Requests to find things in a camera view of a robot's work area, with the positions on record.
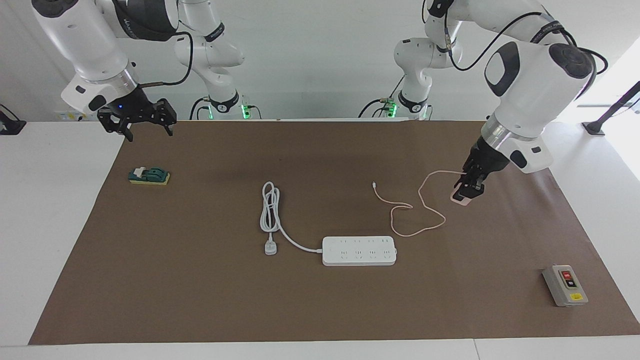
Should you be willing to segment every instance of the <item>green and yellow object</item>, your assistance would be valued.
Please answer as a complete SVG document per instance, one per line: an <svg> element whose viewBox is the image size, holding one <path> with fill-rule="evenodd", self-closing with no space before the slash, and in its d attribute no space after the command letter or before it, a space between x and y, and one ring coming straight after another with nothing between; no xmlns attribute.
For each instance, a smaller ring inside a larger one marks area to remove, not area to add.
<svg viewBox="0 0 640 360"><path fill-rule="evenodd" d="M129 172L129 182L140 185L166 185L170 176L171 174L159 167L148 170L145 167L139 167Z"/></svg>

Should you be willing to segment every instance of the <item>black stand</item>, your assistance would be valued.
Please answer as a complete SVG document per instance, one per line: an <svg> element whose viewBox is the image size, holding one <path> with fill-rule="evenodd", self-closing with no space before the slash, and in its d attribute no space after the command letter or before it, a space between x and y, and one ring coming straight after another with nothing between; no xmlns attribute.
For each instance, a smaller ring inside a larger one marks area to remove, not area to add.
<svg viewBox="0 0 640 360"><path fill-rule="evenodd" d="M622 95L620 100L618 100L615 104L611 105L611 107L604 113L598 120L594 122L583 122L582 126L590 135L599 135L604 136L604 132L602 131L602 124L607 122L618 110L622 109L624 105L626 105L631 99L636 96L640 92L640 81L638 81L634 87L632 87L625 95Z"/></svg>
<svg viewBox="0 0 640 360"><path fill-rule="evenodd" d="M0 111L0 124L4 125L4 130L0 130L0 135L18 135L27 122L23 120L11 120Z"/></svg>

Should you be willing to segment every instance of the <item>white plug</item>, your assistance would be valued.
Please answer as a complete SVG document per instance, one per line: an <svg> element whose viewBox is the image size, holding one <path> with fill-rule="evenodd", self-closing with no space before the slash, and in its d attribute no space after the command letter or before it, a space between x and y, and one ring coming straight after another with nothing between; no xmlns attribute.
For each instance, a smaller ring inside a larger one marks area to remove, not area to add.
<svg viewBox="0 0 640 360"><path fill-rule="evenodd" d="M267 240L264 244L264 253L267 255L275 255L278 252L278 245L272 239Z"/></svg>

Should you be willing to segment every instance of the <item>white power cord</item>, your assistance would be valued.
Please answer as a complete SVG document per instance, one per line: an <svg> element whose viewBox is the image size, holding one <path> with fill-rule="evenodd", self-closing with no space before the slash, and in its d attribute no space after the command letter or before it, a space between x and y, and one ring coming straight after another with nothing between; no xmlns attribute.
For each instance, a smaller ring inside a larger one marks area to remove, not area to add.
<svg viewBox="0 0 640 360"><path fill-rule="evenodd" d="M268 181L262 187L262 214L260 216L260 228L265 233L269 233L269 240L264 244L264 253L267 255L275 255L278 252L278 245L273 241L273 233L280 231L285 239L289 240L295 247L307 252L315 252L322 254L322 249L309 249L295 241L282 228L280 223L280 214L278 213L278 203L280 202L280 190Z"/></svg>
<svg viewBox="0 0 640 360"><path fill-rule="evenodd" d="M440 222L438 225L436 226L430 226L430 227L425 227L422 230L416 231L415 233L411 234L411 235L405 235L405 234L401 234L399 232L396 231L395 227L394 227L394 211L397 209L404 209L404 210L411 210L413 209L413 205L411 204L407 204L406 202L394 202L394 201L387 201L385 199L382 199L382 197L380 197L380 195L378 194L378 190L376 189L376 183L373 182L371 184L371 186L373 186L373 192L376 193L376 196L378 197L378 199L380 199L383 202L386 202L387 204L390 205L396 205L391 209L390 212L390 216L391 216L391 230L393 230L393 232L398 235L398 236L402 236L403 238L410 238L412 236L416 236L420 233L423 233L424 231L428 231L428 230L433 230L433 229L437 229L440 226L443 226L446 222L447 222L447 217L445 217L443 214L441 214L439 211L437 211L436 209L430 208L429 206L427 206L427 204L424 203L424 198L422 197L422 188L424 187L424 185L427 183L427 180L429 179L429 177L431 177L434 174L457 174L457 175L465 175L466 173L464 172L457 172L457 171L448 171L448 170L438 170L438 171L434 171L432 173L430 173L429 175L427 175L427 177L424 178L424 181L422 182L422 185L420 185L420 188L418 189L418 196L420 197L420 201L422 202L422 206L424 206L425 209L430 210L436 214L438 214L441 218L442 218L442 222Z"/></svg>

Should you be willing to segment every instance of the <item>power strip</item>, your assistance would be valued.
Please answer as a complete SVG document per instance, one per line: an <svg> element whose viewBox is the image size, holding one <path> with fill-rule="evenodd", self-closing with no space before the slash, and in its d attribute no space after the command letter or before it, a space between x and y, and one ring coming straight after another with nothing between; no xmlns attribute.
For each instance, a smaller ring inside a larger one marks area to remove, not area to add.
<svg viewBox="0 0 640 360"><path fill-rule="evenodd" d="M327 236L322 240L325 266L390 266L396 263L391 236Z"/></svg>

